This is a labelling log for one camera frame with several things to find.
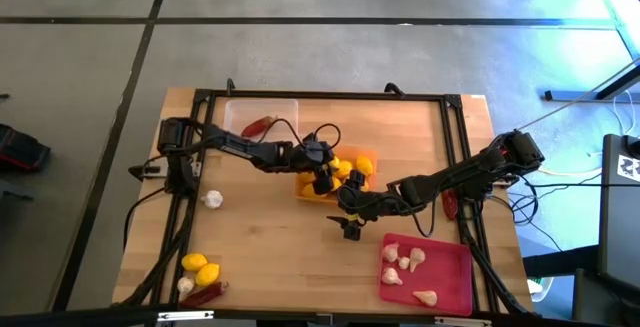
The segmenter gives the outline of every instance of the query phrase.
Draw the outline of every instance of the red pepper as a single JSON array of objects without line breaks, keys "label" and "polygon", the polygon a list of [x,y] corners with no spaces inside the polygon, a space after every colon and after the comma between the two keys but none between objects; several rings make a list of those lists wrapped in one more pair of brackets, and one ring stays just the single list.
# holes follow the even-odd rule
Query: red pepper
[{"label": "red pepper", "polygon": [[205,287],[202,291],[198,291],[192,295],[189,295],[182,302],[180,307],[182,308],[197,308],[214,298],[221,296],[229,287],[229,282],[216,282],[212,285]]},{"label": "red pepper", "polygon": [[267,128],[269,128],[269,126],[271,125],[271,123],[273,123],[273,121],[275,120],[275,118],[271,117],[271,116],[267,116],[267,117],[262,117],[259,120],[251,123],[250,125],[248,125],[247,127],[245,127],[242,130],[242,133],[240,133],[240,136],[244,137],[244,138],[250,138],[253,136],[257,136],[260,133],[263,133],[264,131],[267,130]]}]

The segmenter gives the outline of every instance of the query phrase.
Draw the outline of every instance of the yellow fruit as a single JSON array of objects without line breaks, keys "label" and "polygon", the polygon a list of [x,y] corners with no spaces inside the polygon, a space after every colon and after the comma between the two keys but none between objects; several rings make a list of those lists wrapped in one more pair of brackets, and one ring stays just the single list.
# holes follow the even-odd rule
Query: yellow fruit
[{"label": "yellow fruit", "polygon": [[302,172],[298,174],[298,178],[300,178],[300,182],[302,183],[311,183],[316,180],[316,176],[313,172]]},{"label": "yellow fruit", "polygon": [[329,162],[329,166],[338,169],[340,168],[340,160],[338,159],[338,156],[334,156],[333,159],[331,160],[331,162]]},{"label": "yellow fruit", "polygon": [[304,188],[302,189],[302,192],[300,192],[300,194],[302,194],[305,197],[309,197],[309,198],[323,198],[326,196],[326,194],[323,195],[317,195],[316,192],[313,190],[313,184],[309,183],[308,185],[304,186]]},{"label": "yellow fruit", "polygon": [[189,253],[182,257],[182,268],[189,272],[198,272],[207,264],[207,258],[202,253]]},{"label": "yellow fruit", "polygon": [[196,274],[196,284],[201,287],[208,286],[215,282],[220,275],[220,265],[217,263],[208,263]]},{"label": "yellow fruit", "polygon": [[331,177],[331,180],[333,181],[333,188],[331,189],[331,192],[337,190],[338,188],[340,188],[340,186],[342,186],[342,183],[339,179]]},{"label": "yellow fruit", "polygon": [[335,173],[335,176],[339,179],[349,177],[349,172],[353,169],[353,165],[349,161],[340,161],[340,167]]},{"label": "yellow fruit", "polygon": [[370,176],[373,173],[373,163],[365,156],[358,156],[356,159],[356,168],[358,171],[364,173],[365,176]]}]

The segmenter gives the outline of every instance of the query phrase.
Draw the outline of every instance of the concrete floor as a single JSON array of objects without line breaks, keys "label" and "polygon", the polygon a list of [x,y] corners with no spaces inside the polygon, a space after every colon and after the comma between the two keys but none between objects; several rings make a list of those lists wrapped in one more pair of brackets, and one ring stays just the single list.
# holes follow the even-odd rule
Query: concrete floor
[{"label": "concrete floor", "polygon": [[[152,1],[0,0],[0,16],[146,17]],[[160,15],[609,18],[602,0],[164,0]],[[0,285],[13,296],[0,301],[0,314],[44,311],[55,294],[142,29],[0,24],[0,91],[13,95],[0,105],[0,121],[53,148],[44,173],[7,177],[38,198],[3,200],[0,209]],[[541,90],[585,90],[628,62],[607,28],[157,26],[70,308],[110,303],[124,216],[139,189],[126,169],[148,155],[169,86],[223,88],[233,77],[246,89],[380,91],[394,81],[406,92],[487,95],[494,129],[503,132],[557,106],[542,102]],[[630,115],[628,105],[619,109]],[[559,171],[598,167],[586,152],[619,132],[608,105],[573,106],[529,131],[545,167]],[[541,206],[535,221],[561,247],[597,242],[597,190],[558,192]],[[552,247],[533,228],[518,233]],[[26,263],[35,269],[15,278]]]}]

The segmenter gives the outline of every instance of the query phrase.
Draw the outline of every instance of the pink tray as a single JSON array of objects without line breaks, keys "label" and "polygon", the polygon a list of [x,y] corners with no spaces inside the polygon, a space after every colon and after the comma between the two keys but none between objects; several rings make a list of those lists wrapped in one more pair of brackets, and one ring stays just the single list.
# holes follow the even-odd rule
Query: pink tray
[{"label": "pink tray", "polygon": [[472,258],[467,246],[414,238],[395,233],[387,233],[382,246],[399,243],[399,257],[409,257],[412,248],[418,247],[425,253],[425,261],[411,273],[401,270],[398,261],[389,263],[380,254],[380,276],[387,267],[393,267],[403,284],[387,285],[379,282],[380,298],[388,302],[403,303],[429,308],[413,296],[414,291],[435,291],[438,303],[430,308],[459,316],[469,316],[473,310],[471,291]]}]

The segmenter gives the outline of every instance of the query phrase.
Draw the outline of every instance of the wooden table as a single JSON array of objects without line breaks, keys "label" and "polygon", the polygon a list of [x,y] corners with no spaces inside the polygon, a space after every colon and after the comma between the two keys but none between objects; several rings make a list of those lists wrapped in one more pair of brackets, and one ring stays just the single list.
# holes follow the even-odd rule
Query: wooden table
[{"label": "wooden table", "polygon": [[[161,118],[188,116],[193,89],[170,88]],[[222,126],[227,98],[216,100],[213,123]],[[472,154],[486,147],[493,130],[484,96],[462,96]],[[322,123],[342,130],[342,144],[377,150],[378,185],[415,174],[446,168],[447,157],[437,103],[410,101],[362,101],[301,99],[299,133],[304,135]],[[455,117],[450,113],[453,134]],[[323,132],[333,141],[335,134]],[[459,141],[454,138],[457,160]],[[151,155],[156,155],[155,143]],[[385,233],[419,236],[412,218],[385,217],[369,223],[362,239],[342,238],[342,231],[327,215],[340,215],[337,206],[299,201],[293,197],[295,176],[265,174],[247,161],[209,150],[205,158],[200,194],[215,189],[224,204],[210,210],[196,209],[190,251],[221,264],[221,279],[230,283],[228,293],[211,302],[211,308],[263,311],[310,311],[364,314],[418,314],[425,309],[387,303],[377,294],[379,248]],[[146,180],[140,195],[162,186],[162,180]],[[505,197],[504,191],[498,191]],[[129,296],[158,257],[170,195],[141,205],[135,214],[124,253],[113,301]],[[458,243],[455,222],[449,221],[438,199],[433,239]],[[423,226],[431,212],[420,213]],[[520,303],[532,310],[526,277],[511,212],[487,201],[484,222],[494,268]],[[480,308],[487,310],[483,278],[475,276]],[[171,288],[170,265],[161,301]]]}]

